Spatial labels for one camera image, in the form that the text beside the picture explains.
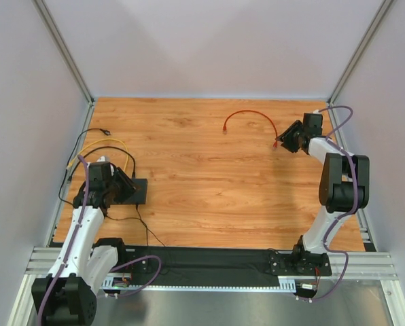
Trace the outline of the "black network switch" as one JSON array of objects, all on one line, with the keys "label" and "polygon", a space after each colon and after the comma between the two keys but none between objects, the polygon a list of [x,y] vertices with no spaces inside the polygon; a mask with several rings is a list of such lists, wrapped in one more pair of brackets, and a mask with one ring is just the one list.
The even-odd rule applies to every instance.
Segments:
[{"label": "black network switch", "polygon": [[144,204],[146,204],[148,180],[132,178],[132,182],[136,185],[136,191],[130,198],[128,198],[124,202],[124,204],[127,204],[127,205],[131,205],[131,204],[144,205]]}]

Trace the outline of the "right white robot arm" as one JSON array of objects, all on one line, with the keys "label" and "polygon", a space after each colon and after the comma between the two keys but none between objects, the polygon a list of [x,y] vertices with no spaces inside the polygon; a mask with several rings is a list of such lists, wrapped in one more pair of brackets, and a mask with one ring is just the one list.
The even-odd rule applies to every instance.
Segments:
[{"label": "right white robot arm", "polygon": [[294,245],[292,253],[280,261],[283,267],[323,267],[328,253],[349,254],[330,248],[345,220],[368,205],[370,197],[370,159],[353,154],[323,135],[323,116],[305,113],[277,137],[292,153],[302,150],[322,163],[319,183],[321,208],[309,230]]}]

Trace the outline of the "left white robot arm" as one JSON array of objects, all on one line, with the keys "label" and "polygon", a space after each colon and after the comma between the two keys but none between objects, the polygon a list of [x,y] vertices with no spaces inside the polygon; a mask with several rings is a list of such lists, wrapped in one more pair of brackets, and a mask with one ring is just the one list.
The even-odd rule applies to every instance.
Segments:
[{"label": "left white robot arm", "polygon": [[80,164],[85,181],[73,199],[69,231],[52,267],[31,288],[38,325],[92,324],[101,284],[126,257],[121,238],[96,240],[96,234],[110,206],[146,202],[147,179],[129,177],[105,158]]}]

